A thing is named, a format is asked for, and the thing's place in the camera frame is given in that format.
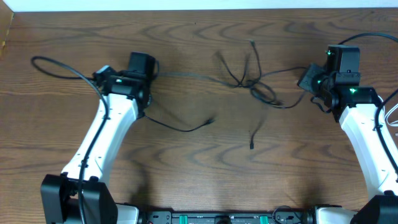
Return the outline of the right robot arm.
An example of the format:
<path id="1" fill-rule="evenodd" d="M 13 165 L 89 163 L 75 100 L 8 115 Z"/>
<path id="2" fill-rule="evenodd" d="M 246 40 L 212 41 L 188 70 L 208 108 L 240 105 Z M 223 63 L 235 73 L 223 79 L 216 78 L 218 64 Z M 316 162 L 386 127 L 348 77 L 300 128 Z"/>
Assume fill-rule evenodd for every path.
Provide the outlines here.
<path id="1" fill-rule="evenodd" d="M 371 86 L 361 86 L 360 50 L 329 45 L 324 66 L 310 64 L 298 86 L 322 100 L 349 138 L 364 175 L 369 201 L 359 211 L 316 205 L 303 223 L 397 223 L 397 147 L 384 121 L 381 101 Z"/>

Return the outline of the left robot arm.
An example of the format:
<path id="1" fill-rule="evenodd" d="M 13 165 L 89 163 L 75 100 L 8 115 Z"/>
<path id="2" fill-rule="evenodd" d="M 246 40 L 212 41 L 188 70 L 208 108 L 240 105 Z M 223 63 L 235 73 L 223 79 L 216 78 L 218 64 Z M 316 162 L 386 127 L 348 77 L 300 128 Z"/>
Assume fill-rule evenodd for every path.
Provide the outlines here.
<path id="1" fill-rule="evenodd" d="M 91 86 L 100 97 L 96 116 L 70 162 L 40 186 L 47 223 L 138 223 L 137 207 L 113 200 L 109 176 L 127 131 L 150 105 L 158 64 L 149 54 L 132 52 L 127 70 L 106 65 L 93 74 Z"/>

